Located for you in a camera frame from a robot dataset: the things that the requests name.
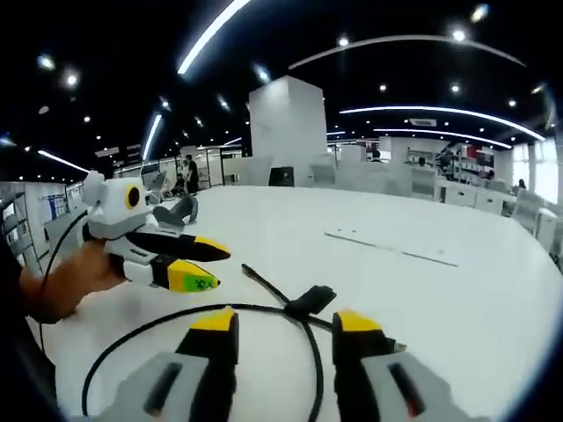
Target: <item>white table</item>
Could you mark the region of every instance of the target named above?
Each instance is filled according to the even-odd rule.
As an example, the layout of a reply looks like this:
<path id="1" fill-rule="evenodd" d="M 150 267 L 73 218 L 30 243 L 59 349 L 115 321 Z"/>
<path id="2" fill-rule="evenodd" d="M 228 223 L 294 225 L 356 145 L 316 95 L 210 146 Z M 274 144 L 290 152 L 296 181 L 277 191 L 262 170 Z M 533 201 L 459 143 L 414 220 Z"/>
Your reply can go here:
<path id="1" fill-rule="evenodd" d="M 81 414 L 80 392 L 91 364 L 134 328 L 203 304 L 277 306 L 241 273 L 242 263 L 289 297 L 314 284 L 332 287 L 338 296 L 322 318 L 331 320 L 345 308 L 375 318 L 450 384 L 455 403 L 470 416 L 502 417 L 526 394 L 550 352 L 563 308 L 563 280 L 540 244 L 512 219 L 332 189 L 217 187 L 198 200 L 198 223 L 186 232 L 230 247 L 230 259 L 202 265 L 223 284 L 199 295 L 125 284 L 89 296 L 76 315 L 47 327 L 57 395 L 69 414 Z M 458 267 L 324 235 L 337 228 L 356 229 L 397 250 L 439 251 Z M 91 414 L 108 406 L 119 381 L 147 359 L 173 351 L 194 319 L 161 325 L 110 355 L 91 386 Z M 340 421 L 331 336 L 315 334 L 325 368 L 319 420 Z M 241 312 L 237 377 L 231 421 L 265 420 L 264 415 L 270 421 L 306 420 L 314 397 L 311 350 L 299 328 L 284 318 Z"/>

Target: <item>black cable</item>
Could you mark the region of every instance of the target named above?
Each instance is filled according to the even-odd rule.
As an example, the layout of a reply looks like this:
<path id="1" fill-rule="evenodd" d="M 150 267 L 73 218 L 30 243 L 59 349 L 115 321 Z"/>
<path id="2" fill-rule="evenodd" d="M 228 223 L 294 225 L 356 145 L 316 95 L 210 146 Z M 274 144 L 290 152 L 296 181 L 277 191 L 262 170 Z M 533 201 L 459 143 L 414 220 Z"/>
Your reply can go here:
<path id="1" fill-rule="evenodd" d="M 88 371 L 88 374 L 86 375 L 86 378 L 84 379 L 84 386 L 82 387 L 81 400 L 82 400 L 82 413 L 84 414 L 84 416 L 88 416 L 88 391 L 90 389 L 91 380 L 94 377 L 94 375 L 96 374 L 96 372 L 98 371 L 98 369 L 101 366 L 101 364 L 103 363 L 103 361 L 115 349 L 122 346 L 124 343 L 126 343 L 130 339 L 138 336 L 139 334 L 142 334 L 145 331 L 150 330 L 151 328 L 154 328 L 154 327 L 156 327 L 160 324 L 167 323 L 167 322 L 169 322 L 173 319 L 177 319 L 177 318 L 180 318 L 182 316 L 185 317 L 187 315 L 197 314 L 199 312 L 207 312 L 207 311 L 210 311 L 210 310 L 225 309 L 226 307 L 229 307 L 229 306 L 233 309 L 254 310 L 254 311 L 259 311 L 259 312 L 269 312 L 269 313 L 273 313 L 273 314 L 284 315 L 283 309 L 272 308 L 270 306 L 251 305 L 251 304 L 246 304 L 246 303 L 223 303 L 223 304 L 217 304 L 217 305 L 205 305 L 205 306 L 199 306 L 197 308 L 180 310 L 178 312 L 174 312 L 173 314 L 162 316 L 159 319 L 155 319 L 154 321 L 151 321 L 149 323 L 141 325 L 139 328 L 136 328 L 136 329 L 132 330 L 131 332 L 127 333 L 125 336 L 115 340 L 110 346 L 108 346 L 98 356 L 98 358 L 92 364 L 90 370 Z M 328 331 L 330 331 L 332 329 L 332 325 L 330 323 L 328 323 L 327 321 L 323 321 L 322 319 L 316 318 L 314 316 L 308 316 L 307 322 L 311 323 L 311 324 L 315 324 L 316 326 L 323 328 L 325 330 L 328 330 Z M 318 357 L 320 358 L 320 353 L 318 352 L 318 347 L 317 347 L 317 353 L 313 352 L 313 354 L 318 354 Z"/>
<path id="2" fill-rule="evenodd" d="M 289 298 L 281 292 L 279 288 L 274 286 L 256 271 L 254 271 L 250 266 L 247 264 L 242 264 L 243 273 L 247 276 L 256 280 L 262 287 L 269 290 L 274 296 L 277 296 L 280 301 L 283 302 L 284 305 L 287 305 L 290 300 Z M 313 360 L 315 363 L 315 373 L 316 373 L 316 382 L 315 382 L 315 399 L 313 401 L 313 406 L 311 407 L 311 412 L 309 414 L 309 422 L 314 422 L 318 418 L 318 413 L 320 412 L 320 405 L 323 403 L 323 395 L 325 394 L 325 374 L 323 371 L 323 362 L 320 357 L 320 351 L 318 350 L 317 340 L 313 335 L 313 331 L 311 326 L 306 321 L 299 321 L 303 326 L 303 330 L 305 331 L 305 335 L 309 340 L 309 344 L 311 345 L 311 350 L 313 351 Z"/>
<path id="3" fill-rule="evenodd" d="M 59 249 L 61 249 L 62 242 L 69 235 L 72 228 L 74 228 L 74 226 L 76 226 L 82 218 L 86 217 L 87 214 L 88 213 L 86 211 L 84 211 L 81 215 L 79 215 L 77 218 L 75 218 L 74 221 L 69 225 L 69 227 L 67 227 L 67 229 L 64 230 L 64 233 L 62 233 L 61 238 L 59 239 L 55 248 L 53 249 L 53 255 L 51 255 L 51 259 L 49 260 L 49 263 L 47 265 L 47 270 L 45 271 L 45 275 L 43 276 L 43 281 L 41 282 L 41 285 L 39 287 L 39 293 L 37 294 L 37 300 L 40 300 L 41 297 L 43 296 L 43 292 L 45 292 L 45 288 L 47 287 L 47 280 L 48 280 L 48 277 L 49 277 L 49 273 L 51 272 L 51 266 L 53 266 L 53 262 L 55 261 L 56 254 L 58 253 Z M 39 337 L 40 337 L 40 341 L 41 341 L 41 351 L 43 352 L 43 354 L 45 354 L 45 343 L 43 341 L 43 324 L 42 323 L 39 323 Z"/>
<path id="4" fill-rule="evenodd" d="M 51 259 L 49 260 L 47 270 L 46 270 L 45 275 L 43 277 L 43 281 L 41 282 L 40 291 L 39 291 L 39 294 L 38 294 L 39 298 L 42 296 L 43 292 L 45 291 L 45 288 L 46 288 L 47 282 L 48 282 L 48 275 L 51 271 L 51 266 L 53 265 L 53 262 L 55 261 L 56 254 L 58 253 L 59 249 L 61 249 L 62 242 L 69 235 L 70 231 L 74 228 L 74 226 L 76 226 L 78 224 L 78 222 L 83 217 L 85 217 L 86 215 L 87 215 L 86 211 L 84 211 L 81 215 L 79 215 L 69 225 L 69 227 L 66 228 L 66 230 L 62 234 L 61 238 L 59 239 L 55 249 L 53 250 L 53 255 L 51 256 Z M 262 287 L 264 287 L 265 289 L 270 291 L 270 293 L 275 295 L 281 302 L 283 302 L 283 304 L 287 305 L 290 302 L 289 298 L 286 295 L 284 295 L 281 292 L 281 290 L 279 290 L 272 283 L 270 283 L 269 281 L 264 279 L 262 276 L 260 276 L 258 273 L 256 273 L 256 271 L 254 271 L 250 266 L 243 264 L 242 267 L 243 267 L 243 271 L 246 275 L 248 275 L 253 280 L 256 280 Z M 176 319 L 176 318 L 179 318 L 179 317 L 182 317 L 182 316 L 184 317 L 186 315 L 191 315 L 191 314 L 195 314 L 195 313 L 198 313 L 198 312 L 224 309 L 227 306 L 231 306 L 233 309 L 270 312 L 270 313 L 282 314 L 282 315 L 285 315 L 286 317 L 289 317 L 284 309 L 277 309 L 277 308 L 272 308 L 272 307 L 268 307 L 268 306 L 251 305 L 251 304 L 244 304 L 244 303 L 232 303 L 232 304 L 223 304 L 223 305 L 208 305 L 208 306 L 202 306 L 202 307 L 193 308 L 193 309 L 185 309 L 185 310 L 181 310 L 180 312 L 170 314 L 168 316 L 163 316 L 163 317 L 161 317 L 161 318 L 159 318 L 155 321 L 152 321 L 151 323 L 142 325 L 141 327 L 137 328 L 136 330 L 131 331 L 130 333 L 123 336 L 122 338 L 119 338 L 118 340 L 113 342 L 94 361 L 93 365 L 90 368 L 90 371 L 88 372 L 88 375 L 84 379 L 84 386 L 83 386 L 83 389 L 82 389 L 82 412 L 83 412 L 83 414 L 85 416 L 88 416 L 87 399 L 88 399 L 88 390 L 90 388 L 91 380 L 92 380 L 93 376 L 96 374 L 96 371 L 98 370 L 99 366 L 102 364 L 102 362 L 106 359 L 106 357 L 112 351 L 117 349 L 119 346 L 121 346 L 126 341 L 130 340 L 131 338 L 138 336 L 142 332 L 145 332 L 145 331 L 147 331 L 147 330 L 149 330 L 149 329 L 151 329 L 151 328 L 153 328 L 157 325 L 171 321 L 172 319 Z M 303 330 L 305 332 L 305 335 L 307 336 L 307 339 L 309 340 L 309 343 L 311 344 L 311 350 L 313 352 L 313 360 L 314 360 L 314 364 L 315 364 L 315 373 L 316 373 L 315 399 L 313 401 L 311 412 L 310 412 L 310 415 L 309 415 L 309 418 L 308 418 L 309 422 L 315 422 L 318 418 L 318 414 L 320 412 L 320 406 L 321 406 L 322 401 L 323 401 L 324 388 L 325 388 L 325 376 L 324 376 L 324 372 L 323 372 L 323 365 L 322 365 L 322 360 L 321 360 L 321 356 L 320 356 L 320 351 L 318 350 L 317 340 L 315 339 L 315 336 L 313 335 L 310 323 L 316 324 L 319 327 L 324 328 L 325 330 L 329 330 L 329 331 L 332 329 L 332 325 L 330 323 L 328 323 L 327 321 L 323 321 L 323 320 L 316 318 L 314 316 L 307 316 L 306 319 L 299 320 L 299 323 L 303 326 Z M 39 324 L 39 331 L 40 331 L 41 351 L 43 353 L 45 353 L 45 344 L 44 344 L 44 340 L 43 340 L 43 324 L 42 323 Z"/>

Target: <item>window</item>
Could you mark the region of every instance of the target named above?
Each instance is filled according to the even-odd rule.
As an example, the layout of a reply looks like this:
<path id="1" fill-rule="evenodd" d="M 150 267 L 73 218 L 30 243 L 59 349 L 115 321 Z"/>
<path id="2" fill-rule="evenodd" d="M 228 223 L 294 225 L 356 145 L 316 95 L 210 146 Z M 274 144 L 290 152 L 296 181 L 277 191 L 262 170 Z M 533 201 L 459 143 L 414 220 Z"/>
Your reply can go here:
<path id="1" fill-rule="evenodd" d="M 530 185 L 530 154 L 528 145 L 521 143 L 512 148 L 512 185 L 518 186 L 522 179 L 526 186 Z"/>
<path id="2" fill-rule="evenodd" d="M 554 139 L 546 139 L 534 144 L 536 156 L 536 183 L 534 192 L 550 202 L 557 204 L 559 189 L 559 168 Z"/>

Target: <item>cable connector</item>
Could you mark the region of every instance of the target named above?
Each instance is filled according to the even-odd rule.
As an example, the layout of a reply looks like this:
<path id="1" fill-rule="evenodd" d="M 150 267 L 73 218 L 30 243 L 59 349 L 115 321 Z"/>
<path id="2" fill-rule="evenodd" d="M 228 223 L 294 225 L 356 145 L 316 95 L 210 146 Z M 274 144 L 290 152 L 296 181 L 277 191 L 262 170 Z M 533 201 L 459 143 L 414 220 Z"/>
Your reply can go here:
<path id="1" fill-rule="evenodd" d="M 298 321 L 303 321 L 309 314 L 317 315 L 335 297 L 336 294 L 330 287 L 313 286 L 299 299 L 289 302 L 284 312 Z"/>

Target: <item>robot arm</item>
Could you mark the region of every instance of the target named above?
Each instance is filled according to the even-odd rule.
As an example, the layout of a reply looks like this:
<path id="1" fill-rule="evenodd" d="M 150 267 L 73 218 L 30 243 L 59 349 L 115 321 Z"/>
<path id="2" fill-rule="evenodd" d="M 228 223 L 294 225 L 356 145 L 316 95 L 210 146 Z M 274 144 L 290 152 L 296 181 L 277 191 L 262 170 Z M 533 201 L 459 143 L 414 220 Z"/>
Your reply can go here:
<path id="1" fill-rule="evenodd" d="M 114 270 L 127 279 L 174 292 L 201 292 L 220 281 L 186 259 L 201 262 L 230 257 L 222 245 L 199 236 L 146 224 L 150 212 L 139 178 L 105 181 L 92 171 L 84 182 L 84 202 L 90 206 L 83 240 L 106 240 Z"/>

